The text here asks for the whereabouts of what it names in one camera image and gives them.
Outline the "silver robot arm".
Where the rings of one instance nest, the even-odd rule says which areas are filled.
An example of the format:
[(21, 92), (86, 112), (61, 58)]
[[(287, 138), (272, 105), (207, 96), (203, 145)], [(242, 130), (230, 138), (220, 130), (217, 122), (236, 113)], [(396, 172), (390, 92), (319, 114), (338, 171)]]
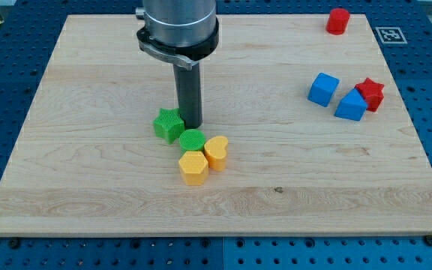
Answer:
[(162, 62), (193, 69), (219, 42), (215, 0), (144, 0), (135, 10), (144, 26), (139, 48)]

